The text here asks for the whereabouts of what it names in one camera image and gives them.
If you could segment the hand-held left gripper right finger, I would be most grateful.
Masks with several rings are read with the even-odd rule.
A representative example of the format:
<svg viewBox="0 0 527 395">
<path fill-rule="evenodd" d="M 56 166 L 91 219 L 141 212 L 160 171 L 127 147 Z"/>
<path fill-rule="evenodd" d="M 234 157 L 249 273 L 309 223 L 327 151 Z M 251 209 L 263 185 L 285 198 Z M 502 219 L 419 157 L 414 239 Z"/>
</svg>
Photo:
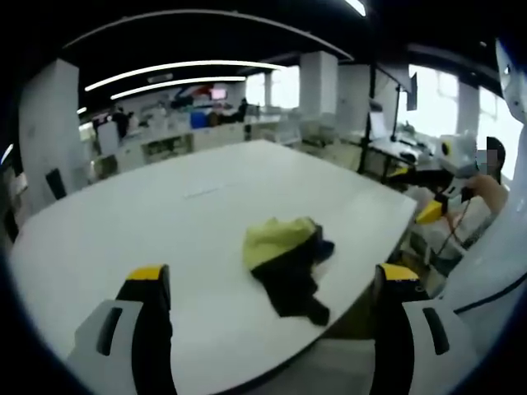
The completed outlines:
<svg viewBox="0 0 527 395">
<path fill-rule="evenodd" d="M 478 355 L 460 317 L 428 297 L 407 267 L 375 268 L 373 394 L 450 394 L 477 366 Z"/>
</svg>

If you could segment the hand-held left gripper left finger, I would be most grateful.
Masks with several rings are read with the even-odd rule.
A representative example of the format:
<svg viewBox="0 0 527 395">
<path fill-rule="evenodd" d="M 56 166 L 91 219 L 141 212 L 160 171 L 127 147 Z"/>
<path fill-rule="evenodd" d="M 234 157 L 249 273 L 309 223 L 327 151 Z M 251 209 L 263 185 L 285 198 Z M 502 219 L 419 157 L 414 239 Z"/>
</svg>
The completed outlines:
<svg viewBox="0 0 527 395">
<path fill-rule="evenodd" d="M 94 394 L 175 394 L 170 269 L 140 267 L 75 332 L 67 367 Z"/>
</svg>

